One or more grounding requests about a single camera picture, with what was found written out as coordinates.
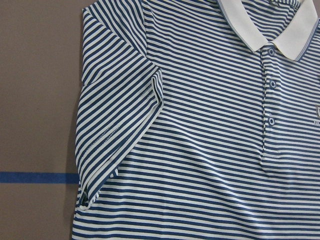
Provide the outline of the blue white striped polo shirt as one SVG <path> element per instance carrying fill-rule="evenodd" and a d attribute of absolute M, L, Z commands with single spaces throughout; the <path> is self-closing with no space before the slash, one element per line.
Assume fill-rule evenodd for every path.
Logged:
<path fill-rule="evenodd" d="M 74 240 L 317 240 L 311 0 L 99 0 L 83 15 Z"/>

